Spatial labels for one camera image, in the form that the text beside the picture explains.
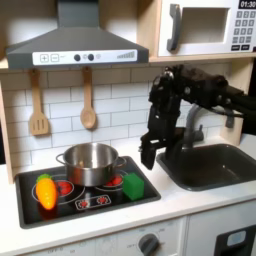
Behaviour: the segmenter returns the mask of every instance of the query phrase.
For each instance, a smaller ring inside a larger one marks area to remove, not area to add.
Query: toy carrot
[[[57,202],[58,192],[50,175],[42,174],[37,178],[36,195],[46,210],[52,210],[54,208]]]

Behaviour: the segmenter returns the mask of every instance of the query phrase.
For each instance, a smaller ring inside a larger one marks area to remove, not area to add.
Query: gray faucet
[[[193,104],[192,108],[189,110],[183,139],[183,149],[191,149],[193,148],[194,142],[204,140],[203,126],[200,125],[198,131],[194,130],[195,117],[201,109],[201,107]]]

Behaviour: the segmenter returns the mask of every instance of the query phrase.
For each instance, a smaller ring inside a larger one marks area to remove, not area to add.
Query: stovetop control knob
[[[139,241],[139,248],[144,256],[151,256],[159,248],[160,242],[154,234],[143,236]]]

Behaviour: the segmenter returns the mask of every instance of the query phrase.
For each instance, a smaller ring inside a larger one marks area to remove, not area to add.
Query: microwave display
[[[256,9],[256,1],[240,0],[239,9]]]

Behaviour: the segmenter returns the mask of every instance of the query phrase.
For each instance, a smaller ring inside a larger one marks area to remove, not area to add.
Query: microwave
[[[159,56],[256,51],[256,0],[163,0]]]

